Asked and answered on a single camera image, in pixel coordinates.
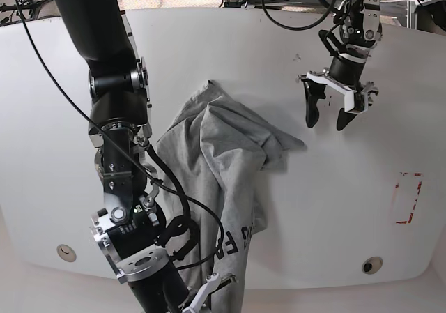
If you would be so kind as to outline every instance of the metal screw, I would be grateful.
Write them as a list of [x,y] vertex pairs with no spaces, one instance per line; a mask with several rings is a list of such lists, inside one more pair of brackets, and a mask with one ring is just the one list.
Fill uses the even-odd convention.
[[367,32],[365,32],[365,37],[369,40],[373,39],[375,36],[375,33],[370,29]]
[[148,215],[148,219],[152,222],[153,226],[158,226],[160,224],[160,221],[158,220],[158,217],[155,213],[150,213]]
[[137,137],[137,142],[141,147],[145,147],[147,146],[148,140],[145,137]]

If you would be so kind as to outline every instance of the round hole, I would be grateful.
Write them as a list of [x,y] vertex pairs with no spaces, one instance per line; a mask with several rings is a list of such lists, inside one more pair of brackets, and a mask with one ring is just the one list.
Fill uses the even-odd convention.
[[71,247],[68,247],[67,245],[58,245],[57,246],[57,254],[64,261],[67,261],[67,262],[76,261],[75,251]]
[[371,263],[366,263],[365,265],[364,265],[364,272],[365,273],[368,273],[368,272],[370,272],[370,270],[373,268],[373,266],[371,265]]
[[383,266],[383,259],[380,257],[372,257],[367,259],[362,265],[362,272],[366,275],[373,275],[377,273]]
[[136,266],[142,266],[144,263],[147,263],[151,260],[150,257],[143,257],[140,259],[137,263],[135,263]]

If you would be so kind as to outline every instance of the white curved surface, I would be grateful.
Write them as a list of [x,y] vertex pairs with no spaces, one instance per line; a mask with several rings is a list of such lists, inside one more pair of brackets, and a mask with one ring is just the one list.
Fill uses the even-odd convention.
[[[274,15],[294,25],[316,17]],[[140,10],[128,19],[148,66],[153,142],[186,99],[214,79],[308,146],[289,154],[286,172],[259,175],[269,228],[252,239],[248,288],[386,282],[425,270],[446,215],[443,37],[384,26],[362,77],[380,95],[369,112],[337,132],[341,98],[327,91],[333,98],[321,102],[321,119],[308,129],[303,86],[296,84],[299,74],[330,64],[317,29],[285,31],[259,10]],[[62,87],[89,112],[87,67],[61,20],[30,28]],[[35,264],[112,277],[89,233],[102,189],[86,123],[57,93],[22,27],[1,29],[0,51],[0,197],[17,252]],[[411,224],[392,217],[400,171],[423,173]],[[59,259],[61,243],[75,249],[75,263]],[[384,266],[364,275],[362,263],[372,256]]]

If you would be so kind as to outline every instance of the gray cloth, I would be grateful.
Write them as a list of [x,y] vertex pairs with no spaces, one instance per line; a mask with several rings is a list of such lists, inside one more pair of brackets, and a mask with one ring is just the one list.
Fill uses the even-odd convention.
[[[217,85],[190,98],[157,144],[157,154],[175,173],[184,191],[211,208],[224,227],[223,251],[201,265],[181,272],[186,284],[198,289],[212,272],[233,274],[238,283],[212,295],[213,313],[239,313],[251,235],[266,228],[266,215],[254,196],[256,172],[282,167],[282,153],[304,143],[270,125],[229,97]],[[165,183],[173,188],[171,181]],[[172,216],[182,214],[178,197],[164,193]],[[217,244],[218,226],[205,210],[191,204],[200,226],[200,244],[179,264],[208,256]],[[183,246],[188,234],[172,238],[170,253]]]

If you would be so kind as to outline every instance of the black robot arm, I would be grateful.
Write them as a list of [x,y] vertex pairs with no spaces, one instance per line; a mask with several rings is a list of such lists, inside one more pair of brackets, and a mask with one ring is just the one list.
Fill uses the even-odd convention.
[[[333,56],[332,64],[323,72],[301,75],[307,101],[306,122],[312,128],[319,119],[317,102],[325,99],[325,87],[344,95],[339,110],[337,129],[343,130],[358,114],[372,105],[371,94],[378,94],[374,83],[361,84],[360,77],[370,51],[381,40],[380,0],[344,0],[329,31],[320,30],[319,37]],[[333,30],[339,27],[338,40]]]
[[[77,51],[90,69],[90,118],[109,136],[104,138],[90,124],[105,206],[92,216],[93,237],[116,277],[129,284],[145,312],[177,312],[178,306],[186,303],[189,291],[173,261],[184,259],[198,243],[199,228],[190,217],[180,182],[149,143],[151,104],[144,60],[137,56],[130,25],[117,0],[55,2]],[[146,153],[182,195],[183,214],[169,225],[155,202],[158,186],[152,185],[147,193],[147,176],[128,160],[133,158],[157,179]],[[186,231],[190,233],[189,241],[169,256],[164,248],[169,239]]]

